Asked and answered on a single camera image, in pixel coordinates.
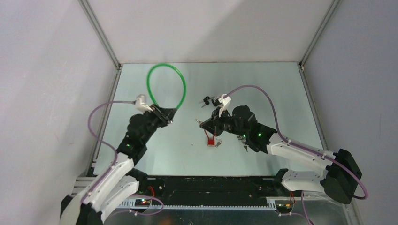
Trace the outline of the green cable lock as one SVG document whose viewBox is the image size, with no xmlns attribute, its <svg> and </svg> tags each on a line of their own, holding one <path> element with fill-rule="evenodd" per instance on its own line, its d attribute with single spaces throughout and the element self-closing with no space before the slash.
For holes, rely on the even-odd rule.
<svg viewBox="0 0 398 225">
<path fill-rule="evenodd" d="M 179 109 L 187 94 L 183 74 L 167 63 L 153 65 L 146 76 L 149 98 L 157 106 Z"/>
</svg>

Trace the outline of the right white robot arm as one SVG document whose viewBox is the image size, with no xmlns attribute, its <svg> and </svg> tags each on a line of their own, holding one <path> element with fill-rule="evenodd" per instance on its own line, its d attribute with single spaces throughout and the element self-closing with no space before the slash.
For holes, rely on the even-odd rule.
<svg viewBox="0 0 398 225">
<path fill-rule="evenodd" d="M 300 190 L 325 193 L 342 204 L 350 204 L 355 198 L 362 172 L 347 150 L 332 152 L 294 143 L 286 136 L 280 136 L 274 128 L 259 123 L 246 105 L 235 107 L 232 113 L 218 107 L 199 126 L 215 136 L 223 132 L 237 135 L 255 152 L 290 159 L 309 168 L 309 171 L 301 172 L 280 169 L 273 181 L 273 190 L 279 196 Z"/>
</svg>

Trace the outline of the red cable lock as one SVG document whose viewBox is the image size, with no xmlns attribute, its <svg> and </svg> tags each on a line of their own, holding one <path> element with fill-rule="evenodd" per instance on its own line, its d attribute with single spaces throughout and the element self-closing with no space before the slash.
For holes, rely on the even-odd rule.
<svg viewBox="0 0 398 225">
<path fill-rule="evenodd" d="M 208 147 L 214 147 L 215 146 L 214 136 L 210 137 L 206 130 L 204 130 L 204 133 L 205 133 L 205 135 L 207 137 L 207 145 L 208 145 Z"/>
</svg>

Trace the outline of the small brass padlock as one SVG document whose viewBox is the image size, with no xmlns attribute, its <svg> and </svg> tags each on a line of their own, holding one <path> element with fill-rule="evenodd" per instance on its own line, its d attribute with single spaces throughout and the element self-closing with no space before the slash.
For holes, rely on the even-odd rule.
<svg viewBox="0 0 398 225">
<path fill-rule="evenodd" d="M 248 149 L 247 149 L 248 148 L 248 144 L 246 142 L 246 135 L 238 136 L 237 138 L 243 144 L 243 147 L 246 150 L 246 152 L 248 152 Z"/>
</svg>

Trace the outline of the orange padlock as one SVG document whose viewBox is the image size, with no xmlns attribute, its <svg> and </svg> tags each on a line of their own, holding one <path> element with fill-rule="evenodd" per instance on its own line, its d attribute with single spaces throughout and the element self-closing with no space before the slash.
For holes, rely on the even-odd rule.
<svg viewBox="0 0 398 225">
<path fill-rule="evenodd" d="M 211 99 L 211 102 L 212 102 L 214 107 L 217 107 L 220 104 L 218 99 L 216 99 L 216 98 Z"/>
</svg>

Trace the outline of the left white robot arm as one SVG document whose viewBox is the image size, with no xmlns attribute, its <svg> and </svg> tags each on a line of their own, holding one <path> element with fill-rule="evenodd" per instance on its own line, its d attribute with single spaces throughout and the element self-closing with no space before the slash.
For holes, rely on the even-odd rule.
<svg viewBox="0 0 398 225">
<path fill-rule="evenodd" d="M 75 196 L 61 203 L 61 225 L 102 225 L 112 212 L 131 195 L 143 195 L 148 182 L 133 177 L 131 171 L 147 150 L 147 142 L 159 128 L 173 122 L 177 108 L 145 106 L 130 117 L 127 132 L 109 167 Z"/>
</svg>

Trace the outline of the black keys bunch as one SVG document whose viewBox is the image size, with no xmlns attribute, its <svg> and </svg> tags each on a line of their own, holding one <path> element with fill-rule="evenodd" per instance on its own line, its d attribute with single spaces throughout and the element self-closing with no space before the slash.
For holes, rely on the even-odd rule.
<svg viewBox="0 0 398 225">
<path fill-rule="evenodd" d="M 210 96 L 206 96 L 206 97 L 204 97 L 199 103 L 201 104 L 201 108 L 203 108 L 203 107 L 205 107 L 205 106 L 208 106 L 208 105 L 212 105 L 213 104 L 213 99 L 214 99 L 214 96 L 213 97 L 210 97 Z"/>
</svg>

